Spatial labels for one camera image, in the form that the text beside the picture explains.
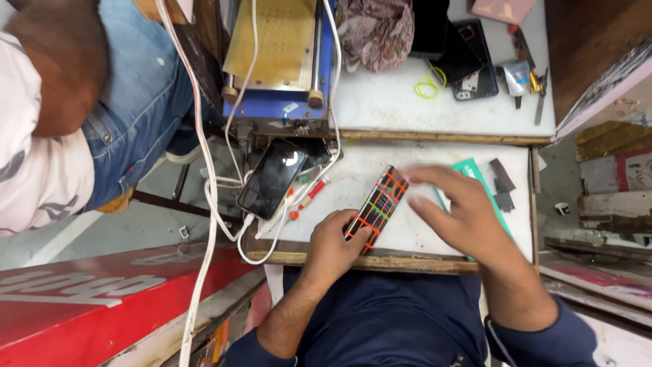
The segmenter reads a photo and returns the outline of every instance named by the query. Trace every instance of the blue jeans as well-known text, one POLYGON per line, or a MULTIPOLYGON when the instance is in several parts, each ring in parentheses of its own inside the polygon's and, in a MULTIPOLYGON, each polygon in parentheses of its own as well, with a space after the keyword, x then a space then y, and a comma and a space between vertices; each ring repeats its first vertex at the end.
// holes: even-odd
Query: blue jeans
POLYGON ((161 25, 144 19, 132 0, 104 0, 99 13, 110 76, 81 127, 95 166, 95 186, 84 212, 138 183, 193 104, 190 77, 161 25))

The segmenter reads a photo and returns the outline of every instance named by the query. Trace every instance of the white shirt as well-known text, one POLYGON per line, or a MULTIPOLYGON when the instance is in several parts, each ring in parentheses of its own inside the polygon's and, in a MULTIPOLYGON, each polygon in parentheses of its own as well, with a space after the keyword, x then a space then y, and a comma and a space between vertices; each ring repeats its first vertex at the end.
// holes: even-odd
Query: white shirt
POLYGON ((32 137, 40 87, 18 39, 0 32, 0 237, 75 214, 93 192, 93 158, 81 129, 32 137))

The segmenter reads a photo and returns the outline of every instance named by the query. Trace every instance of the navy blue shirt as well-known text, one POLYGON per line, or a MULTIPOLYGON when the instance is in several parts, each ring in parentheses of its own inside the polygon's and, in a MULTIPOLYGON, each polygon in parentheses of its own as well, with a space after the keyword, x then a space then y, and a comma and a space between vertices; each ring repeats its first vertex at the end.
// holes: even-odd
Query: navy blue shirt
MULTIPOLYGON (((285 267, 285 292, 300 270, 285 267)), ((493 356, 520 367, 595 366, 593 331, 558 298, 557 321, 538 332, 483 325, 479 298, 477 276, 352 270, 315 309, 296 358, 271 355, 254 329, 231 346, 226 365, 448 367, 461 357, 463 367, 482 367, 488 340, 493 356)))

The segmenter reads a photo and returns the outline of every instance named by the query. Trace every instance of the charging cable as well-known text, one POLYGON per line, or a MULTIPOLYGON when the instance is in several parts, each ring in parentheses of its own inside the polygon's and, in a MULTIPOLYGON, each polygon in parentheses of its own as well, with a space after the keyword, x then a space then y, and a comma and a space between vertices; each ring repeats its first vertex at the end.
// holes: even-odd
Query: charging cable
MULTIPOLYGON (((241 237, 242 231, 240 231, 240 233, 236 234, 235 236, 231 235, 230 231, 226 228, 224 221, 222 221, 219 212, 217 211, 217 187, 218 187, 217 181, 220 180, 223 182, 233 183, 235 180, 232 178, 218 177, 215 175, 213 158, 211 157, 211 151, 208 147, 208 142, 206 141, 206 136, 204 135, 203 132, 203 123, 201 120, 201 91, 199 89, 199 82, 192 70, 192 67, 190 67, 190 62, 188 60, 188 57, 186 56, 186 54, 183 52, 183 49, 181 48, 181 44, 174 30, 172 20, 170 18, 170 13, 168 12, 166 0, 156 0, 156 8, 158 9, 158 13, 160 14, 164 27, 166 28, 168 34, 170 35, 170 38, 172 39, 172 43, 174 44, 174 47, 177 49, 179 58, 181 58, 181 61, 183 62, 183 65, 185 66, 188 75, 190 77, 193 96, 194 96, 194 104, 195 104, 194 106, 195 107, 195 130, 197 131, 197 137, 199 139, 201 150, 204 155, 204 160, 206 161, 206 169, 208 173, 207 186, 209 188, 209 192, 206 199, 208 200, 209 206, 211 207, 209 237, 206 246, 206 254, 204 256, 199 274, 197 276, 197 282, 195 283, 195 288, 192 291, 192 297, 190 298, 190 306, 188 307, 188 316, 186 318, 186 325, 183 332, 183 340, 181 342, 181 355, 179 357, 179 367, 188 367, 190 363, 190 353, 192 351, 191 350, 192 333, 194 331, 194 324, 197 317, 197 310, 199 308, 201 289, 203 287, 203 283, 206 278, 206 273, 208 273, 208 268, 210 267, 211 260, 213 259, 213 250, 215 249, 215 239, 217 236, 217 225, 219 223, 220 228, 222 229, 222 231, 224 231, 224 234, 226 234, 226 236, 231 241, 236 241, 239 237, 241 237)), ((245 182, 243 180, 242 174, 240 173, 240 169, 235 159, 235 155, 233 154, 233 148, 231 147, 231 144, 229 142, 229 127, 231 126, 231 121, 233 120, 234 112, 237 110, 237 106, 242 100, 242 97, 245 93, 247 83, 249 81, 249 78, 251 77, 251 72, 256 63, 256 57, 258 56, 258 30, 256 27, 256 0, 252 0, 252 21, 254 24, 254 55, 252 58, 251 65, 249 66, 247 76, 244 79, 242 90, 238 95, 236 103, 233 105, 233 110, 231 111, 226 127, 224 129, 224 135, 226 137, 226 142, 229 148, 229 152, 231 154, 231 158, 233 159, 233 162, 235 164, 235 169, 239 177, 239 180, 235 182, 237 182, 240 186, 244 185, 245 182)))
MULTIPOLYGON (((340 150, 342 149, 342 145, 340 142, 340 131, 337 125, 337 121, 335 118, 335 113, 334 113, 334 97, 335 97, 335 91, 337 89, 337 85, 340 79, 340 72, 342 69, 342 51, 340 49, 340 40, 337 35, 337 28, 335 26, 335 20, 333 18, 333 13, 331 12, 331 6, 328 2, 328 0, 323 0, 324 5, 325 5, 325 10, 328 15, 329 22, 331 24, 331 29, 333 30, 333 39, 335 43, 335 50, 337 54, 336 58, 336 72, 335 72, 335 79, 333 82, 333 86, 331 88, 331 94, 329 96, 329 114, 331 118, 333 119, 333 124, 335 127, 335 135, 336 135, 336 140, 337 140, 337 154, 335 156, 335 159, 328 165, 326 166, 325 169, 323 169, 320 174, 310 183, 310 185, 306 185, 301 192, 301 194, 296 194, 294 200, 292 202, 288 202, 288 199, 286 198, 283 206, 283 215, 282 217, 285 216, 288 207, 291 207, 295 205, 296 203, 301 202, 306 195, 310 192, 310 189, 316 185, 321 177, 337 162, 337 159, 340 156, 340 150)), ((272 242, 272 247, 268 254, 260 261, 251 261, 250 259, 246 258, 241 246, 240 242, 242 239, 242 235, 244 231, 247 229, 247 227, 253 222, 254 216, 252 214, 247 215, 247 217, 244 220, 245 225, 243 225, 242 229, 234 236, 231 235, 230 231, 226 228, 226 224, 224 221, 222 221, 222 218, 220 217, 220 214, 217 210, 217 181, 223 181, 223 182, 229 182, 229 183, 238 183, 241 186, 243 186, 246 182, 247 175, 245 178, 242 177, 242 174, 240 172, 240 168, 238 166, 238 162, 235 159, 235 154, 233 153, 233 148, 231 147, 230 140, 229 140, 229 128, 231 127, 231 123, 233 121, 233 116, 235 114, 235 111, 237 110, 238 105, 242 101, 243 95, 245 94, 246 87, 248 85, 249 79, 251 77, 252 71, 254 69, 254 66, 256 64, 256 58, 258 56, 258 29, 256 25, 256 0, 252 0, 252 23, 253 23, 253 30, 254 30, 254 54, 252 57, 252 62, 249 66, 249 70, 247 71, 247 74, 244 78, 243 86, 240 90, 240 94, 238 94, 238 98, 235 101, 235 104, 233 105, 233 108, 231 110, 231 114, 229 115, 229 118, 227 120, 225 129, 224 129, 224 135, 226 138, 227 146, 229 148, 229 153, 231 155, 231 159, 233 160, 233 163, 235 165, 235 169, 238 174, 239 180, 235 180, 233 178, 225 178, 225 177, 220 177, 215 175, 215 168, 213 166, 213 158, 211 157, 211 152, 208 147, 208 142, 206 141, 206 137, 203 132, 203 124, 201 120, 201 91, 199 89, 199 82, 197 80, 196 75, 192 71, 192 68, 190 67, 190 62, 183 52, 183 49, 181 48, 181 44, 179 42, 179 39, 177 38, 176 32, 174 30, 172 20, 170 18, 170 14, 168 12, 168 8, 166 5, 166 0, 156 0, 156 8, 158 9, 158 13, 160 14, 161 20, 168 31, 168 34, 170 35, 170 38, 172 39, 172 42, 174 43, 174 47, 177 49, 177 52, 179 54, 179 57, 181 58, 181 61, 183 62, 183 65, 186 67, 186 70, 188 71, 188 74, 190 76, 190 81, 192 83, 192 90, 193 90, 193 95, 194 95, 194 104, 195 104, 195 130, 197 131, 197 136, 200 142, 201 150, 204 155, 204 159, 206 161, 206 168, 207 168, 207 173, 208 173, 208 179, 206 181, 206 184, 204 186, 205 188, 205 194, 207 196, 207 200, 209 203, 209 206, 211 207, 211 220, 210 220, 210 227, 209 227, 209 239, 208 239, 208 244, 206 247, 206 254, 204 256, 204 260, 201 264, 201 268, 197 277, 197 282, 195 283, 195 288, 192 292, 192 297, 190 299, 190 306, 188 308, 188 316, 186 319, 186 325, 185 329, 183 332, 183 340, 181 343, 181 356, 179 357, 179 367, 188 367, 190 363, 190 352, 191 352, 191 347, 192 347, 192 333, 194 330, 194 324, 197 316, 197 310, 199 308, 199 302, 200 302, 200 296, 201 296, 201 288, 203 287, 203 282, 206 278, 206 273, 208 272, 208 268, 210 266, 211 260, 213 258, 213 250, 215 249, 215 239, 217 235, 217 225, 220 225, 220 228, 222 231, 224 231, 224 234, 231 240, 231 241, 238 241, 238 250, 240 255, 243 257, 245 261, 251 264, 261 264, 262 262, 266 261, 271 253, 273 252, 276 242, 278 241, 278 237, 280 235, 280 232, 283 227, 283 221, 280 221, 279 228, 276 232, 276 236, 274 237, 274 241, 272 242)), ((239 186, 228 186, 229 188, 239 188, 239 186)))

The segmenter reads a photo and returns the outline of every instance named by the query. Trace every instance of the person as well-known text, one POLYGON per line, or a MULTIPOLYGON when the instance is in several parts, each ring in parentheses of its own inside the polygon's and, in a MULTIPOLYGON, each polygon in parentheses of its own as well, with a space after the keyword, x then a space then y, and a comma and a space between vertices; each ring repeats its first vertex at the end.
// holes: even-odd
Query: person
POLYGON ((450 214, 424 197, 409 205, 448 245, 478 260, 480 277, 349 271, 370 232, 345 242, 342 228, 357 210, 331 213, 315 227, 303 269, 285 267, 283 299, 231 346, 226 366, 480 367, 487 341, 513 367, 595 366, 595 334, 543 289, 482 183, 440 166, 402 173, 451 199, 450 214))
POLYGON ((122 195, 193 103, 166 30, 131 0, 8 2, 18 12, 0 31, 0 237, 122 195))

